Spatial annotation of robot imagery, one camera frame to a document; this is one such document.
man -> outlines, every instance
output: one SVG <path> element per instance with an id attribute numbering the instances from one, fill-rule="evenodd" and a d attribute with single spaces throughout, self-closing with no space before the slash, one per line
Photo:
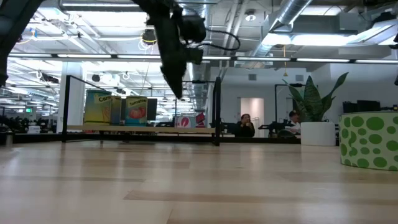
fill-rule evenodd
<path id="1" fill-rule="evenodd" d="M 294 126 L 288 127 L 286 129 L 291 131 L 293 134 L 300 134 L 301 133 L 300 115 L 295 110 L 293 110 L 289 113 L 289 118 Z"/>

potted plant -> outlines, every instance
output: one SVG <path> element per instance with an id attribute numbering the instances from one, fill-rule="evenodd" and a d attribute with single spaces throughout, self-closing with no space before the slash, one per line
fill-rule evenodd
<path id="1" fill-rule="evenodd" d="M 312 78 L 308 77 L 305 84 L 304 95 L 288 85 L 292 98 L 296 101 L 301 119 L 301 143 L 308 146 L 335 146 L 336 131 L 335 124 L 322 122 L 323 115 L 331 107 L 335 96 L 333 93 L 346 80 L 347 73 L 342 74 L 333 87 L 332 91 L 321 98 L 318 89 L 314 85 Z"/>

wooden floor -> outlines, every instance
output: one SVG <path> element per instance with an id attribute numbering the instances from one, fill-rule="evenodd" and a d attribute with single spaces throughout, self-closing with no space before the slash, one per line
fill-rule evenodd
<path id="1" fill-rule="evenodd" d="M 398 173 L 337 147 L 85 141 L 0 149 L 1 224 L 397 224 Z"/>

white planter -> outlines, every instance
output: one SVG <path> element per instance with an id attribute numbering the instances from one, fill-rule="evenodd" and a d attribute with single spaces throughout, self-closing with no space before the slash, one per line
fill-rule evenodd
<path id="1" fill-rule="evenodd" d="M 335 124 L 332 122 L 302 122 L 301 144 L 306 146 L 335 146 Z"/>

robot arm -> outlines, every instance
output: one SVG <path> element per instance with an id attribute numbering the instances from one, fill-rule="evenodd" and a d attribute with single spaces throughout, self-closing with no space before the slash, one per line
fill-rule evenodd
<path id="1" fill-rule="evenodd" d="M 43 0 L 3 0 L 0 6 L 0 86 L 6 84 L 7 58 Z"/>
<path id="2" fill-rule="evenodd" d="M 206 38 L 206 28 L 199 15 L 182 16 L 182 8 L 173 0 L 133 0 L 149 15 L 147 24 L 155 27 L 157 44 L 162 59 L 161 71 L 177 98 L 182 97 L 182 78 L 187 62 L 201 63 L 203 51 L 183 45 L 192 40 L 201 42 Z"/>

